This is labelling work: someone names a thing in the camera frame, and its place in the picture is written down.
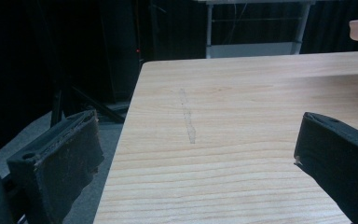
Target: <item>scratch mark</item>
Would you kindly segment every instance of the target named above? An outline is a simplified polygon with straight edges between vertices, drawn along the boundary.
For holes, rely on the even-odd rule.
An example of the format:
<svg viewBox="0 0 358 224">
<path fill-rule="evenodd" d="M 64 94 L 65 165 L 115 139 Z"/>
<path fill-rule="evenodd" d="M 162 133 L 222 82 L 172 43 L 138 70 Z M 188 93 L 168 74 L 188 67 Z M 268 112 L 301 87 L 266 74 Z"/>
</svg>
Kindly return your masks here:
<svg viewBox="0 0 358 224">
<path fill-rule="evenodd" d="M 182 103 L 183 115 L 187 127 L 188 139 L 190 144 L 196 144 L 196 129 L 191 123 L 191 109 L 188 107 L 188 100 L 184 89 L 180 89 L 180 101 Z"/>
</svg>

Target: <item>wood grain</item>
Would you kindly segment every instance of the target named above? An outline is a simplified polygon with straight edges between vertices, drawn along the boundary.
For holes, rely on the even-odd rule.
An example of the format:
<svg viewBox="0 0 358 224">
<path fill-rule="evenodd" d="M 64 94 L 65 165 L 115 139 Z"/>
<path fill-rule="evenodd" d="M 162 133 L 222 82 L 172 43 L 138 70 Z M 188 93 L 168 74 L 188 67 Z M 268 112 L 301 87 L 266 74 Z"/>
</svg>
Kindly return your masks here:
<svg viewBox="0 0 358 224">
<path fill-rule="evenodd" d="M 350 223 L 293 165 L 306 111 L 358 129 L 358 52 L 146 63 L 95 223 Z"/>
</svg>

